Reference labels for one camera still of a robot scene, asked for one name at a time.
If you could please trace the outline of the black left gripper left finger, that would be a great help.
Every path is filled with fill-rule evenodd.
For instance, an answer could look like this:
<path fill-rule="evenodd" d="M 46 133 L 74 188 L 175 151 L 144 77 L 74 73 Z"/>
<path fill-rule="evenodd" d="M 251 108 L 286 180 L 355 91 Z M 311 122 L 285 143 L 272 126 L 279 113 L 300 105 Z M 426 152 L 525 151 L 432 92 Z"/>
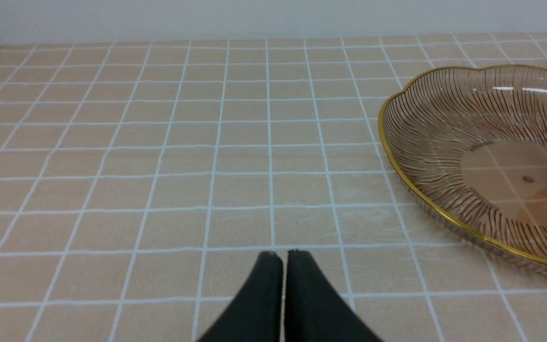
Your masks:
<path fill-rule="evenodd" d="M 239 292 L 200 342 L 277 342 L 281 335 L 283 262 L 261 252 Z"/>

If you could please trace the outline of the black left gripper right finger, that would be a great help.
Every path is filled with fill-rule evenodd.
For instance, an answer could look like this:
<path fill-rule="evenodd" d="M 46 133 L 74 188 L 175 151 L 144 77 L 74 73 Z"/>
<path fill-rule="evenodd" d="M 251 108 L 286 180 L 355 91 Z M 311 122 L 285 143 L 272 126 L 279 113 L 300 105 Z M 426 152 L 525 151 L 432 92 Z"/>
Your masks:
<path fill-rule="evenodd" d="M 381 341 L 345 303 L 309 251 L 289 251 L 286 274 L 287 342 Z"/>

